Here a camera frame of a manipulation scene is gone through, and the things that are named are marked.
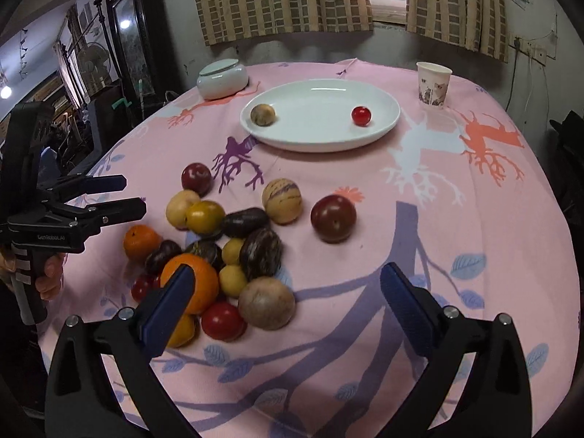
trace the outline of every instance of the table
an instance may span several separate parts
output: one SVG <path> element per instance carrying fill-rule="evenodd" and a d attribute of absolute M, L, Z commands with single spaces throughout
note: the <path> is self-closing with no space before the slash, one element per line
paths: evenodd
<path fill-rule="evenodd" d="M 285 244 L 278 277 L 298 302 L 292 322 L 276 332 L 250 327 L 233 343 L 201 334 L 152 362 L 186 418 L 205 438 L 373 437 L 424 368 L 380 293 L 380 268 L 393 260 L 440 304 L 474 318 L 512 315 L 539 429 L 572 378 L 578 279 L 562 212 L 504 110 L 459 77 L 450 82 L 447 107 L 429 108 L 418 101 L 415 72 L 355 59 L 266 64 L 249 73 L 250 85 L 235 96 L 205 102 L 192 89 L 148 118 L 92 172 L 124 174 L 127 188 L 75 200 L 143 197 L 142 222 L 185 245 L 193 236 L 174 230 L 164 210 L 186 165 L 212 168 L 217 178 L 207 198 L 227 212 L 261 205 L 262 188 L 274 178 L 300 186 L 303 216 L 275 227 Z M 360 149 L 308 155 L 258 144 L 240 127 L 239 112 L 254 94 L 327 77 L 391 93 L 402 107 L 396 128 Z M 310 208 L 331 193 L 347 196 L 358 212 L 356 231 L 341 245 L 320 242 L 310 225 Z M 69 255 L 65 288 L 40 326 L 47 364 L 69 314 L 102 320 L 135 304 L 129 287 L 139 272 L 122 251 L 127 228 L 104 228 L 86 252 Z M 104 361 L 122 408 L 143 424 L 112 358 Z M 471 361 L 463 360 L 434 423 L 452 414 Z"/>

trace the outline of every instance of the white ceramic jar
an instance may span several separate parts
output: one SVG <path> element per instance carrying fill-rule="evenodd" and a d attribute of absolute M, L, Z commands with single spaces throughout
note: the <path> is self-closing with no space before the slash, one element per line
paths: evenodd
<path fill-rule="evenodd" d="M 247 70 L 237 59 L 221 59 L 202 69 L 197 80 L 206 100 L 222 99 L 242 90 L 249 81 Z"/>

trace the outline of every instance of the jar lid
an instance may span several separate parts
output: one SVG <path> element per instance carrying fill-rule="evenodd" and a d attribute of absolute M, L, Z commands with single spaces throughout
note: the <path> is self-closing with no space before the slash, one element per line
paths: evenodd
<path fill-rule="evenodd" d="M 208 66 L 203 67 L 203 69 L 201 69 L 201 72 L 199 72 L 199 75 L 210 76 L 211 74 L 215 74 L 217 72 L 230 69 L 233 66 L 237 66 L 237 64 L 239 64 L 238 59 L 221 59 L 219 61 L 212 62 Z"/>

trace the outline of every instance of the oval plate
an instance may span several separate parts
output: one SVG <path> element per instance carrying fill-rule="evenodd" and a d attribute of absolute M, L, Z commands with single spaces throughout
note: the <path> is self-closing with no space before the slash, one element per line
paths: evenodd
<path fill-rule="evenodd" d="M 250 119 L 258 104 L 271 105 L 276 122 L 259 127 Z M 367 127 L 353 123 L 351 112 L 363 105 L 372 113 Z M 254 97 L 241 111 L 243 128 L 259 141 L 285 150 L 331 153 L 368 145 L 398 122 L 396 99 L 371 84 L 335 78 L 312 79 L 274 87 Z"/>

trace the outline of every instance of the cherry tomato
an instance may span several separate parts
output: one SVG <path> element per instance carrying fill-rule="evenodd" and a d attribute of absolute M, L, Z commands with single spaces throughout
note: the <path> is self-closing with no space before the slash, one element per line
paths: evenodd
<path fill-rule="evenodd" d="M 367 127 L 371 121 L 371 111 L 367 107 L 355 107 L 351 112 L 353 122 L 359 127 Z"/>
<path fill-rule="evenodd" d="M 190 189 L 199 196 L 204 196 L 211 189 L 213 178 L 211 171 L 202 163 L 187 166 L 180 177 L 183 189 Z"/>
<path fill-rule="evenodd" d="M 144 297 L 148 291 L 152 289 L 153 282 L 154 278 L 149 275 L 140 275 L 138 278 L 136 278 L 131 289 L 132 298 L 134 298 L 138 303 L 144 300 Z"/>
<path fill-rule="evenodd" d="M 323 197 L 310 212 L 310 222 L 325 242 L 342 242 L 351 235 L 357 221 L 355 206 L 346 197 Z"/>
<path fill-rule="evenodd" d="M 235 306 L 227 301 L 215 303 L 201 315 L 204 333 L 216 341 L 234 341 L 241 336 L 247 323 Z"/>

